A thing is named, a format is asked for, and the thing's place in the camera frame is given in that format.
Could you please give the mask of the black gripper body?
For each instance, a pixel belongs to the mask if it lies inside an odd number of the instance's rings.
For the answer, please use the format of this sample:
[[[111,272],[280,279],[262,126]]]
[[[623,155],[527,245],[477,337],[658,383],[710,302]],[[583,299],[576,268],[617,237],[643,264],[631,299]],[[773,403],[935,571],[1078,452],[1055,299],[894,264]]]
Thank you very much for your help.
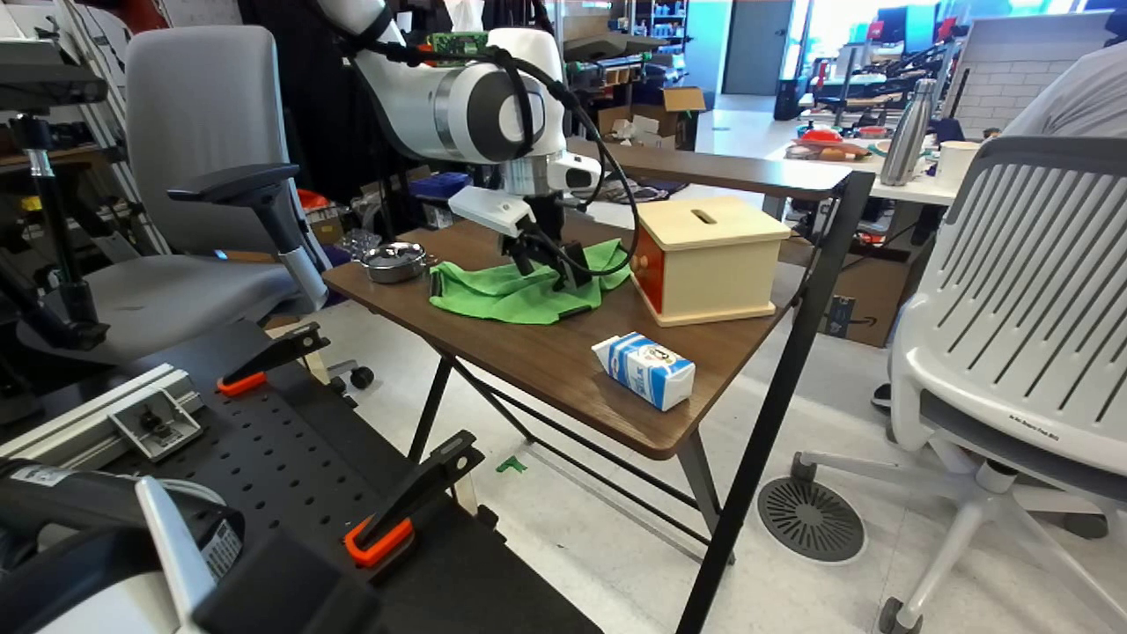
[[[558,243],[565,220],[565,203],[558,192],[523,196],[523,214],[518,218],[518,245]]]

